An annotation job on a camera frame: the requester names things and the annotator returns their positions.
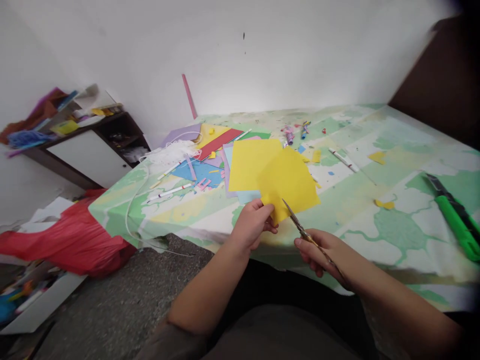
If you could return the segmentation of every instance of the white wall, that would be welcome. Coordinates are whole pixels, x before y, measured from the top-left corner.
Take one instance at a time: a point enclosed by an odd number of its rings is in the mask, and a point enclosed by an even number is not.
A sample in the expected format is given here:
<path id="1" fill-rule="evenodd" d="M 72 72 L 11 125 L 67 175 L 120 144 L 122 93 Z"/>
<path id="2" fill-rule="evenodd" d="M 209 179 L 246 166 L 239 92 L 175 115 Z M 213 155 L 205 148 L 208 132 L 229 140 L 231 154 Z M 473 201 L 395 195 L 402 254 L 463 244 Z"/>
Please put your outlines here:
<path id="1" fill-rule="evenodd" d="M 385 103 L 447 0 L 8 0 L 144 132 L 199 114 Z"/>
<path id="2" fill-rule="evenodd" d="M 25 119 L 37 101 L 55 86 L 75 88 L 58 61 L 9 5 L 0 0 L 0 129 Z M 82 190 L 28 159 L 7 159 L 0 146 L 0 225 L 28 220 L 59 193 Z"/>

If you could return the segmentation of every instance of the printed tablecloth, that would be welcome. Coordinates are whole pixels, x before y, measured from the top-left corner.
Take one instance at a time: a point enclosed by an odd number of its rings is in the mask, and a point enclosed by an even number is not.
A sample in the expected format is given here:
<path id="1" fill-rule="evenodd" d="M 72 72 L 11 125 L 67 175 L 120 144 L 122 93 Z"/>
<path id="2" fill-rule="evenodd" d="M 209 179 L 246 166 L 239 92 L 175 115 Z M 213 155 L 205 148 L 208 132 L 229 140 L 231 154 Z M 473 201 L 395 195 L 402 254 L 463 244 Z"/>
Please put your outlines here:
<path id="1" fill-rule="evenodd" d="M 321 162 L 307 164 L 320 179 L 317 194 L 321 204 L 297 214 L 304 227 L 337 235 L 438 309 L 469 307 L 479 265 L 469 261 L 459 247 L 424 172 L 437 176 L 478 222 L 478 151 L 382 104 L 204 115 L 198 121 L 271 133 L 271 138 L 282 142 L 285 135 L 281 129 L 294 127 L 295 149 L 304 144 L 303 155 L 310 159 L 315 150 L 321 150 Z M 300 140 L 301 128 L 295 124 L 304 121 L 311 125 L 306 139 Z M 353 173 L 329 148 L 346 151 L 361 171 Z M 378 151 L 385 153 L 383 165 L 368 158 Z M 152 194 L 190 182 L 169 175 L 150 190 L 164 170 L 141 163 L 89 207 L 91 214 L 112 236 L 121 235 L 138 246 L 138 240 L 127 233 L 125 221 L 129 203 L 137 193 L 128 212 L 128 227 L 135 236 L 152 246 L 162 246 L 155 238 L 174 233 L 216 252 L 243 206 L 236 197 L 226 197 L 224 183 L 203 192 L 185 189 L 147 203 Z M 378 207 L 375 199 L 394 201 L 395 208 Z M 293 245 L 297 236 L 293 223 L 284 220 L 277 235 L 262 235 L 252 257 L 346 293 L 335 279 L 326 275 L 319 280 L 302 262 Z"/>

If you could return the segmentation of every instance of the forearm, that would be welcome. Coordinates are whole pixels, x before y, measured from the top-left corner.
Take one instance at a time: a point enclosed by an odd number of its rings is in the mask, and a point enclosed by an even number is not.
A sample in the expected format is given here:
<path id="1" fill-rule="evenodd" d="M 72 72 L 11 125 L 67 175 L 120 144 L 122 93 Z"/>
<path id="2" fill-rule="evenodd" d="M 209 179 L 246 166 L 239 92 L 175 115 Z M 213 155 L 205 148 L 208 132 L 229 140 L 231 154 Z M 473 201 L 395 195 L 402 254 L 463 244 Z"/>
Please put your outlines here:
<path id="1" fill-rule="evenodd" d="M 247 267 L 250 251 L 227 241 L 173 301 L 167 320 L 179 328 L 209 335 L 222 317 Z"/>
<path id="2" fill-rule="evenodd" d="M 371 262 L 352 281 L 355 292 L 412 358 L 440 359 L 458 343 L 460 326 Z"/>

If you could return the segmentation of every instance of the green utility knife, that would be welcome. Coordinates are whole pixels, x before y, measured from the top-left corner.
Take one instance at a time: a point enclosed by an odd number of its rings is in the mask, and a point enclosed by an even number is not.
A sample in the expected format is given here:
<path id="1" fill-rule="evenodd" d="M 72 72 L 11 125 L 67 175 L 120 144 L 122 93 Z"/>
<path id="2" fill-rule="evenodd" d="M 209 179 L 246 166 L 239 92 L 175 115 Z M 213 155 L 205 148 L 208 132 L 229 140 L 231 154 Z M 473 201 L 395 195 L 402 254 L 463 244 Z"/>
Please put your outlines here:
<path id="1" fill-rule="evenodd" d="M 475 262 L 480 261 L 479 225 L 467 213 L 465 207 L 447 191 L 437 177 L 425 174 L 437 192 L 435 202 L 461 247 L 465 250 L 466 257 Z"/>

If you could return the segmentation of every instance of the plastic bag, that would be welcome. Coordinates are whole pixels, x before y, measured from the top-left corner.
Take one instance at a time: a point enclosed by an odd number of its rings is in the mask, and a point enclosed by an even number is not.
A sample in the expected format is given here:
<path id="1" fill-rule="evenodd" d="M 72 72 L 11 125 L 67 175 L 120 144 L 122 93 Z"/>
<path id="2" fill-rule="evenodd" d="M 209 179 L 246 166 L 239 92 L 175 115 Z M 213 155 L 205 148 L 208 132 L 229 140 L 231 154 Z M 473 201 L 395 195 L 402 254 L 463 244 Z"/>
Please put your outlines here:
<path id="1" fill-rule="evenodd" d="M 87 198 L 62 212 L 60 220 L 45 231 L 0 234 L 0 254 L 48 260 L 63 270 L 91 277 L 120 269 L 137 249 L 121 236 L 111 237 L 89 213 L 89 205 L 105 191 L 87 191 Z"/>

